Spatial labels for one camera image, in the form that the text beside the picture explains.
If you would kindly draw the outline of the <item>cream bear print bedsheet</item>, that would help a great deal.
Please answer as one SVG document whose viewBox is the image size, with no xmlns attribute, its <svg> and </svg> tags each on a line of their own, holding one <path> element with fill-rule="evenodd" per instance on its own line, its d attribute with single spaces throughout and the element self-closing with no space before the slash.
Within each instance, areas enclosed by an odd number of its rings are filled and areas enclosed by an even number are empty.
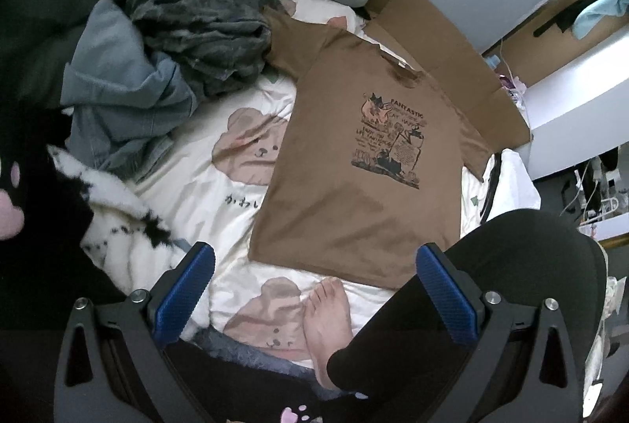
<svg viewBox="0 0 629 423">
<path fill-rule="evenodd" d="M 329 0 L 281 0 L 288 16 L 334 26 L 368 41 L 354 11 Z M 301 364 L 304 302 L 325 277 L 250 259 L 257 213 L 270 187 L 296 97 L 294 81 L 271 63 L 254 85 L 204 103 L 175 134 L 160 169 L 135 190 L 176 239 L 209 243 L 217 271 L 200 306 L 202 328 Z M 366 324 L 394 290 L 343 281 L 352 324 Z"/>
</svg>

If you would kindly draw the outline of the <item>flattened brown cardboard sheet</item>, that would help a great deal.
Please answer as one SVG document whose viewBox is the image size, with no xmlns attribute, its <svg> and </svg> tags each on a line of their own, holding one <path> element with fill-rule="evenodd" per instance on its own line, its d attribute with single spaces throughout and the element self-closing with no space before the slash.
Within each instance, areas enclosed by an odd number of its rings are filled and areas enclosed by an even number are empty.
<svg viewBox="0 0 629 423">
<path fill-rule="evenodd" d="M 369 0 L 364 32 L 433 76 L 494 151 L 530 141 L 530 128 L 498 75 L 428 0 Z"/>
</svg>

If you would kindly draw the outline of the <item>person's black trouser leg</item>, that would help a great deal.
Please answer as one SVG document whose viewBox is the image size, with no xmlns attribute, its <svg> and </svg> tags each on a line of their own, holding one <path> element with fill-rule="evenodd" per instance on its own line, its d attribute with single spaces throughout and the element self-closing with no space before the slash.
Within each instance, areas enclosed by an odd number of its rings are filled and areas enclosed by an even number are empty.
<svg viewBox="0 0 629 423">
<path fill-rule="evenodd" d="M 578 422 L 605 301 L 602 247 L 559 217 L 516 210 L 416 275 L 328 360 L 328 422 Z"/>
</svg>

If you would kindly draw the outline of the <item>blue grey denim garment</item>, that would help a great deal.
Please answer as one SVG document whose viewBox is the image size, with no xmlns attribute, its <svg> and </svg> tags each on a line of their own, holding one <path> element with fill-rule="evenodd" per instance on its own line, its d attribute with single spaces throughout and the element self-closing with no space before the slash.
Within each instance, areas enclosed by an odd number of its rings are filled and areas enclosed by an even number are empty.
<svg viewBox="0 0 629 423">
<path fill-rule="evenodd" d="M 147 53 L 123 10 L 99 0 L 65 65 L 61 105 L 72 109 L 66 148 L 75 158 L 140 181 L 171 149 L 171 133 L 198 99 L 179 64 L 163 52 Z"/>
</svg>

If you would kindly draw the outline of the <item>brown printed t-shirt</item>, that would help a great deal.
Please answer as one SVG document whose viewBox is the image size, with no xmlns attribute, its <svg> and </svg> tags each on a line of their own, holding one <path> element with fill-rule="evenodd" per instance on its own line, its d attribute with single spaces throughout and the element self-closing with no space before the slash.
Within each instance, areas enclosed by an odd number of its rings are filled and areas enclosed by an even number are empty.
<svg viewBox="0 0 629 423">
<path fill-rule="evenodd" d="M 462 176 L 482 177 L 491 149 L 430 75 L 349 31 L 267 16 L 296 97 L 250 259 L 399 289 L 421 245 L 460 238 Z"/>
</svg>

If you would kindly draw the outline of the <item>white board panel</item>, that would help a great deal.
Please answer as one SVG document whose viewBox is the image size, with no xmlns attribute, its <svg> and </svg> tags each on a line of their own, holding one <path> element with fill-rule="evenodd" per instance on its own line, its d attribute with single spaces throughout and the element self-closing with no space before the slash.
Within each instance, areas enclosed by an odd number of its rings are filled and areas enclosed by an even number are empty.
<svg viewBox="0 0 629 423">
<path fill-rule="evenodd" d="M 536 180 L 628 141 L 628 28 L 524 93 L 532 141 L 517 149 Z"/>
</svg>

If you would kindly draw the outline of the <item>white folded garment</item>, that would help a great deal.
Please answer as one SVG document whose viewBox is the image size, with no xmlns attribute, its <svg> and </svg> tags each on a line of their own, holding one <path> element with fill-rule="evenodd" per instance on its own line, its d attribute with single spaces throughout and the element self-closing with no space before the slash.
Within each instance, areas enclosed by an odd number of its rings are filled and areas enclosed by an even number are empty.
<svg viewBox="0 0 629 423">
<path fill-rule="evenodd" d="M 463 167 L 460 237 L 503 213 L 539 210 L 541 203 L 520 155 L 504 149 L 488 160 L 482 181 Z"/>
</svg>

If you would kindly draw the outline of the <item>person's bare foot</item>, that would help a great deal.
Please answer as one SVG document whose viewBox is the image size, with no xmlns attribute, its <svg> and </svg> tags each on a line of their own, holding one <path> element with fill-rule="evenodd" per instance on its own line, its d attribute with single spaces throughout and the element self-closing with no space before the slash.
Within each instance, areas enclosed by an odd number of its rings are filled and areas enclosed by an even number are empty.
<svg viewBox="0 0 629 423">
<path fill-rule="evenodd" d="M 334 390 L 328 360 L 353 339 L 350 303 L 339 279 L 325 278 L 313 288 L 305 301 L 303 325 L 316 380 L 323 388 Z"/>
</svg>

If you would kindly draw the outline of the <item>white black fluffy blanket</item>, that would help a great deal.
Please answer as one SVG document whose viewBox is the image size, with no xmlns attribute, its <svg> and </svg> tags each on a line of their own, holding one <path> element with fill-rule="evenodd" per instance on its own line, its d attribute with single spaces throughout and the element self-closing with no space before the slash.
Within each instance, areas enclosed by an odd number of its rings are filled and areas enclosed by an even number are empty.
<svg viewBox="0 0 629 423">
<path fill-rule="evenodd" d="M 85 166 L 62 148 L 50 146 L 48 151 L 57 171 L 79 184 L 93 212 L 82 250 L 120 292 L 149 290 L 176 268 L 184 251 L 146 202 L 116 176 Z"/>
</svg>

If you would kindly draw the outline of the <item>dark camouflage garment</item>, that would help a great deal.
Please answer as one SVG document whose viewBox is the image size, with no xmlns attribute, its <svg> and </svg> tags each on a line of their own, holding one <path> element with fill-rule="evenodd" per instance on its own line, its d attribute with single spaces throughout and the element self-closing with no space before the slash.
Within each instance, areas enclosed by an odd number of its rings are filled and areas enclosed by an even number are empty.
<svg viewBox="0 0 629 423">
<path fill-rule="evenodd" d="M 252 85 L 265 68 L 280 0 L 127 0 L 145 44 L 181 68 L 197 97 L 218 99 Z"/>
</svg>

